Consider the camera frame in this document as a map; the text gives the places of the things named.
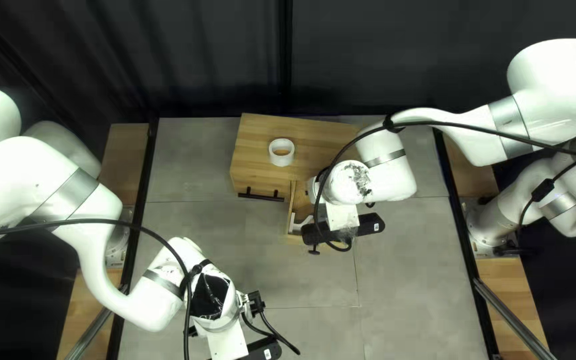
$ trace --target wooden panel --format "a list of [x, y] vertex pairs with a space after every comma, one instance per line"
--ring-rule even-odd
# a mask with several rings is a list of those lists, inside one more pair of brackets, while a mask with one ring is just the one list
[[[477, 268], [483, 282], [546, 346], [537, 308], [526, 280], [520, 258], [478, 259]], [[492, 307], [488, 307], [500, 355], [506, 359], [536, 359], [524, 342], [510, 329]]]
[[[337, 122], [244, 113], [230, 164], [235, 191], [245, 192], [251, 186], [253, 193], [272, 195], [277, 189], [279, 196], [288, 199], [290, 181], [305, 181], [317, 175], [358, 130]], [[287, 167], [270, 163], [268, 145], [276, 138], [287, 138], [295, 144], [294, 160]], [[355, 148], [343, 157], [356, 158]]]
[[[119, 287], [122, 270], [123, 269], [108, 269], [108, 279], [110, 279], [110, 282], [116, 287]], [[78, 271], [75, 278], [75, 285], [72, 289], [72, 295], [70, 296], [66, 323], [63, 327], [63, 333], [61, 334], [59, 352], [57, 353], [58, 360], [68, 355], [69, 351], [75, 346], [77, 340], [79, 340], [102, 308], [101, 304], [92, 296], [86, 287], [81, 271]], [[113, 316], [110, 316], [104, 324], [104, 327], [97, 333], [97, 336], [86, 350], [83, 357], [84, 359], [104, 360], [106, 358], [112, 323]]]
[[110, 127], [99, 182], [124, 205], [134, 205], [148, 141], [148, 124], [113, 124]]

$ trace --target cable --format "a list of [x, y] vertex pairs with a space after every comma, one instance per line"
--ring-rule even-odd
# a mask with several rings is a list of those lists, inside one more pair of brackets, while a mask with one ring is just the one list
[[539, 142], [536, 140], [532, 140], [532, 139], [527, 139], [527, 138], [523, 138], [521, 136], [518, 135], [513, 135], [513, 134], [507, 134], [507, 133], [501, 133], [500, 131], [496, 131], [496, 130], [492, 130], [492, 129], [487, 129], [485, 127], [479, 127], [479, 126], [472, 126], [472, 125], [466, 125], [466, 124], [460, 124], [458, 122], [443, 122], [443, 121], [434, 121], [434, 120], [420, 120], [420, 121], [408, 121], [408, 122], [398, 122], [398, 123], [393, 123], [392, 121], [390, 121], [390, 123], [388, 125], [385, 124], [385, 128], [386, 130], [389, 131], [393, 131], [395, 132], [396, 130], [398, 130], [398, 128], [400, 127], [406, 127], [406, 126], [417, 126], [417, 125], [428, 125], [428, 126], [449, 126], [449, 127], [460, 127], [462, 129], [468, 129], [468, 130], [473, 130], [473, 131], [478, 131], [480, 133], [487, 133], [487, 134], [491, 134], [491, 135], [498, 135], [501, 136], [503, 138], [508, 138], [511, 140], [515, 140], [518, 142], [523, 142], [523, 143], [527, 143], [530, 145], [534, 145], [534, 146], [539, 146], [539, 147], [543, 147], [545, 149], [551, 149], [551, 150], [555, 150], [557, 152], [562, 152], [564, 154], [569, 154], [569, 155], [576, 155], [576, 151], [574, 150], [570, 150], [570, 149], [564, 149], [560, 146], [556, 146], [556, 145], [551, 145], [549, 143], [544, 143], [544, 142]]
[[263, 311], [260, 312], [259, 315], [261, 316], [261, 321], [263, 321], [264, 324], [266, 325], [266, 327], [268, 328], [268, 330], [270, 330], [275, 335], [277, 340], [283, 342], [287, 347], [289, 347], [292, 350], [293, 353], [295, 353], [297, 355], [301, 355], [301, 352], [299, 351], [299, 349], [297, 347], [295, 347], [288, 340], [286, 340], [281, 334], [279, 334], [277, 332], [277, 330], [275, 330], [274, 327], [272, 327], [270, 325], [270, 323], [268, 323], [268, 320], [266, 319], [266, 315], [264, 315]]
[[524, 206], [524, 209], [522, 210], [522, 214], [521, 216], [519, 216], [519, 225], [517, 226], [517, 243], [519, 243], [519, 236], [522, 234], [522, 224], [524, 223], [524, 217], [526, 215], [526, 211], [528, 211], [528, 208], [530, 208], [530, 205], [532, 205], [534, 201], [532, 199], [528, 200], [528, 203], [526, 204], [526, 206]]
[[274, 334], [271, 334], [270, 332], [266, 332], [266, 331], [263, 331], [261, 329], [256, 328], [253, 324], [251, 324], [248, 321], [245, 314], [241, 314], [241, 319], [244, 320], [244, 323], [250, 328], [250, 330], [252, 330], [258, 334], [261, 334], [263, 336], [270, 336], [271, 338], [276, 338], [276, 336]]
[[[160, 242], [168, 251], [172, 253], [175, 257], [175, 260], [179, 263], [181, 267], [181, 271], [184, 273], [184, 276], [188, 276], [188, 269], [184, 265], [184, 262], [181, 260], [181, 257], [177, 253], [177, 251], [172, 248], [172, 246], [159, 234], [155, 233], [154, 231], [140, 225], [135, 225], [130, 222], [125, 222], [121, 220], [111, 220], [111, 219], [104, 219], [104, 218], [84, 218], [84, 219], [71, 219], [71, 220], [60, 220], [60, 221], [52, 221], [52, 222], [43, 222], [41, 224], [30, 224], [30, 225], [20, 225], [15, 227], [9, 227], [7, 229], [0, 229], [0, 235], [5, 234], [12, 234], [18, 233], [20, 231], [30, 231], [30, 230], [37, 230], [37, 229], [45, 229], [48, 227], [55, 227], [55, 226], [62, 226], [62, 225], [75, 225], [75, 224], [108, 224], [108, 225], [123, 225], [128, 226], [133, 230], [140, 231], [142, 233], [150, 235], [153, 239]], [[189, 360], [190, 356], [188, 353], [188, 328], [190, 326], [190, 300], [193, 298], [193, 292], [190, 287], [191, 281], [187, 282], [186, 286], [186, 293], [187, 299], [186, 303], [188, 304], [186, 309], [186, 317], [184, 319], [184, 360]]]

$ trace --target tape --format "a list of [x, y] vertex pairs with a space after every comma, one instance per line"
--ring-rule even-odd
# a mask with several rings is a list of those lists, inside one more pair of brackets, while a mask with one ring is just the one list
[[274, 139], [268, 145], [270, 162], [278, 167], [286, 167], [294, 160], [294, 144], [288, 139]]

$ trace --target gray tabletop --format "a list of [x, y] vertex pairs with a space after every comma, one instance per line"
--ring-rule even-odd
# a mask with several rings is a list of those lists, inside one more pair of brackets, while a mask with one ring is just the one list
[[[259, 290], [269, 321], [301, 350], [297, 357], [283, 347], [283, 359], [487, 358], [430, 128], [401, 134], [417, 193], [359, 207], [377, 212], [386, 230], [359, 238], [351, 252], [312, 256], [278, 241], [288, 203], [236, 198], [228, 170], [238, 125], [238, 118], [161, 119], [143, 224], [165, 238], [192, 239], [238, 290]], [[160, 248], [140, 238], [133, 283]], [[159, 333], [126, 322], [119, 358], [180, 359], [183, 317]], [[260, 338], [244, 333], [248, 342]], [[192, 359], [210, 357], [204, 339], [191, 339], [190, 348]]]

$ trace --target black curtain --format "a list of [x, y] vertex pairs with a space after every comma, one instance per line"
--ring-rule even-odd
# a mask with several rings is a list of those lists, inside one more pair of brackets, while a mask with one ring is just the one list
[[[466, 111], [509, 94], [517, 52], [562, 37], [576, 1], [0, 0], [0, 89], [23, 128], [59, 122], [101, 158], [111, 124], [153, 113]], [[14, 309], [0, 349], [56, 354], [76, 257], [51, 241], [0, 244], [0, 307]], [[561, 329], [551, 348], [573, 359]]]

